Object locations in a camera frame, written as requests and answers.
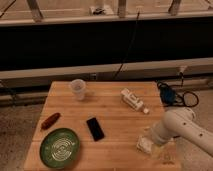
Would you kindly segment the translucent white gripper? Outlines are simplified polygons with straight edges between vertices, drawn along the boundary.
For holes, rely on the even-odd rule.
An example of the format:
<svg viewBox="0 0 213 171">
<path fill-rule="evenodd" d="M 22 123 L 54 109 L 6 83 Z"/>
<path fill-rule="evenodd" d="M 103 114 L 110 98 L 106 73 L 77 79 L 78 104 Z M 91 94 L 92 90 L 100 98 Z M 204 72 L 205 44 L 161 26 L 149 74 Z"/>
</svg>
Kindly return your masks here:
<svg viewBox="0 0 213 171">
<path fill-rule="evenodd" d="M 161 155 L 164 151 L 163 146 L 156 145 L 152 140 L 149 127 L 145 127 L 139 135 L 139 149 L 148 155 Z"/>
</svg>

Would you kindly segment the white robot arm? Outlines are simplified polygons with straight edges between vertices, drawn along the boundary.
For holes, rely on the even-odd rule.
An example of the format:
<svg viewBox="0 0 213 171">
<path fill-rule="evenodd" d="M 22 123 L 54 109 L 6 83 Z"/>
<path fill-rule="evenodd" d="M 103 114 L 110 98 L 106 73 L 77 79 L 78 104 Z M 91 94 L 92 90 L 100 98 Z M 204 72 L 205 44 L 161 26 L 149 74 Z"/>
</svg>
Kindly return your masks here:
<svg viewBox="0 0 213 171">
<path fill-rule="evenodd" d="M 213 133 L 197 125 L 195 118 L 194 111 L 187 107 L 166 111 L 160 121 L 139 136 L 137 148 L 151 154 L 154 146 L 162 147 L 180 136 L 213 157 Z"/>
</svg>

